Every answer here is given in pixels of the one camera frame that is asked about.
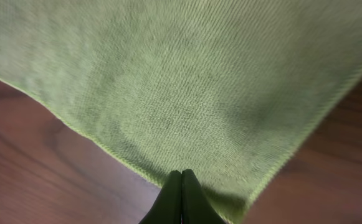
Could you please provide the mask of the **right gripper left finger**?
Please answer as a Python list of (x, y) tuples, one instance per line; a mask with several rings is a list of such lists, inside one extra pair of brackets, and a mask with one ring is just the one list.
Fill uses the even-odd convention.
[(181, 173), (171, 171), (140, 224), (181, 224), (181, 187)]

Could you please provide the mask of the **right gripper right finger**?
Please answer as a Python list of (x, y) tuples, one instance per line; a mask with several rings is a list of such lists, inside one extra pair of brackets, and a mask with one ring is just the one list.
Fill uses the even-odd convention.
[(183, 224), (225, 224), (208, 202), (191, 169), (182, 171)]

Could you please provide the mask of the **light green cloth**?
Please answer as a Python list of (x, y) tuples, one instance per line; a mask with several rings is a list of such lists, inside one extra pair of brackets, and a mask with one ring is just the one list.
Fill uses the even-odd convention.
[(362, 0), (0, 1), (0, 80), (231, 223), (362, 78)]

